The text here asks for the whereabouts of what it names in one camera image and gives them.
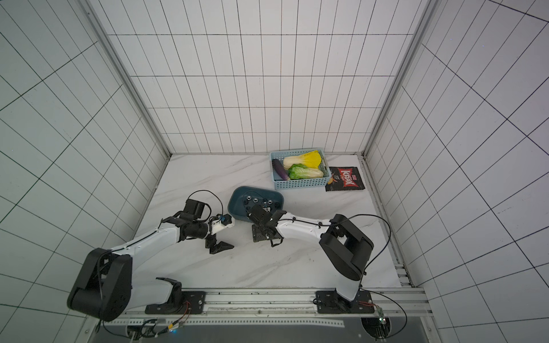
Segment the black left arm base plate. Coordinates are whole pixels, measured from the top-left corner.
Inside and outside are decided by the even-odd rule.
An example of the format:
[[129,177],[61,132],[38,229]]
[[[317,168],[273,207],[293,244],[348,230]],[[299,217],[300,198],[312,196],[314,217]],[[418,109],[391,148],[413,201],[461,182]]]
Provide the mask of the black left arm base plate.
[[202,314],[206,292],[177,291],[166,303],[151,304],[145,307],[146,314],[176,315]]

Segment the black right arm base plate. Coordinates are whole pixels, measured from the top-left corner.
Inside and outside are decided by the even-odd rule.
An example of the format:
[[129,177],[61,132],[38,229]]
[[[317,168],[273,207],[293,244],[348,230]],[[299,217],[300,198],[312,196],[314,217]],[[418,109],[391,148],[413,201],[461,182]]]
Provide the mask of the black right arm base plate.
[[368,291],[359,290],[354,300],[346,300],[335,290],[316,291],[313,304],[319,314],[373,314],[375,305]]

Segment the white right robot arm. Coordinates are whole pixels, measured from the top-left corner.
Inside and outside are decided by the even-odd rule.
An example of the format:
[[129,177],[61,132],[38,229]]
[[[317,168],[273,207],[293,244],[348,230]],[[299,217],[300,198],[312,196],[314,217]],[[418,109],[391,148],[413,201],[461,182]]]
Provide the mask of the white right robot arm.
[[375,245],[349,218],[337,214],[331,220],[313,220],[284,210],[269,212],[260,205],[247,210],[253,227],[269,240],[301,240],[317,244],[342,276],[335,292],[346,302],[356,299],[360,281]]

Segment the dark teal storage box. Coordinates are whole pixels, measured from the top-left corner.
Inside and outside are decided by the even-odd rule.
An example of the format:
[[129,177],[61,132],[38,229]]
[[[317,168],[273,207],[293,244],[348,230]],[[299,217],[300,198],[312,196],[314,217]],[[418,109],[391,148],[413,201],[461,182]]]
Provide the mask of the dark teal storage box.
[[[247,195],[250,195],[252,199],[249,201],[250,203],[245,206],[244,200],[246,200]],[[253,202],[254,198],[258,198],[258,203]],[[273,204],[262,204],[262,199],[266,199],[267,202],[268,200],[272,200]],[[281,204],[281,208],[275,208],[274,205],[276,202],[279,202]],[[250,186],[241,186],[237,187],[237,189],[233,191],[228,205],[228,212],[236,220],[251,222],[247,218],[247,212],[256,204],[260,205],[267,211],[274,213],[276,210],[281,210],[283,208],[284,202],[285,200],[283,195],[277,191]]]

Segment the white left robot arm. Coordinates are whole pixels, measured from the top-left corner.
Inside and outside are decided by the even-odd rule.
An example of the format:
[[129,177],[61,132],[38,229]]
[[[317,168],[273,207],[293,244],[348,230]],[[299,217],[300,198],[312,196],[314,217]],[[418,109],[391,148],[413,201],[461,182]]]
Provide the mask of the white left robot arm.
[[203,218],[208,205],[187,200],[182,211],[164,218],[159,226],[110,250],[96,248],[84,260],[67,298],[70,310],[111,322],[127,310],[151,306],[178,313],[185,306],[181,282],[169,277],[137,282],[134,273],[161,251],[185,240],[202,240],[210,254],[233,249],[217,241],[217,233],[234,226],[230,214]]

